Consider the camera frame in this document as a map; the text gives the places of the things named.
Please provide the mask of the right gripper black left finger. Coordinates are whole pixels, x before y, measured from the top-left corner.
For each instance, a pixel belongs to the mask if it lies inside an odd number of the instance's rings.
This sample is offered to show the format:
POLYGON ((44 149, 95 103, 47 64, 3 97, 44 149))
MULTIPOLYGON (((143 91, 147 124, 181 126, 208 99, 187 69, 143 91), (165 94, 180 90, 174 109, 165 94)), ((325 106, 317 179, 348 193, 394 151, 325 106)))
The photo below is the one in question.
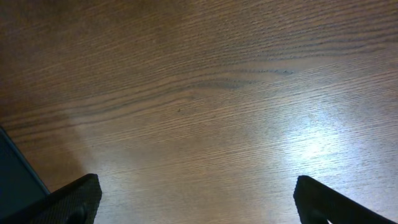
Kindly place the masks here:
POLYGON ((101 197, 98 176, 86 174, 1 219, 1 224, 93 224, 101 197))

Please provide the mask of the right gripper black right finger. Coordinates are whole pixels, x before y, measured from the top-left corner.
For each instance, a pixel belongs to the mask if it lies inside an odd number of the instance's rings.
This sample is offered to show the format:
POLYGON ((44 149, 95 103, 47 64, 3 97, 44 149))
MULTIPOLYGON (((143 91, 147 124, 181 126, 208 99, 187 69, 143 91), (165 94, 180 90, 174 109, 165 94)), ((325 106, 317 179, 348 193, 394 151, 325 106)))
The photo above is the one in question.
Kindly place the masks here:
POLYGON ((293 197, 302 224, 396 224, 307 175, 293 197))

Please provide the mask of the dark green box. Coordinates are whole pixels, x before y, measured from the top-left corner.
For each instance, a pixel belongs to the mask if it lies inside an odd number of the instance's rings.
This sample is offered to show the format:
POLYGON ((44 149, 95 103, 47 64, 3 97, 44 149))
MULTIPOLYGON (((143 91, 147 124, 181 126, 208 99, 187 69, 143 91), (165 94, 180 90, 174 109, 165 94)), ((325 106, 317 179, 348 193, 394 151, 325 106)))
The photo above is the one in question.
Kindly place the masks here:
POLYGON ((1 218, 45 198, 50 191, 4 129, 0 141, 1 218))

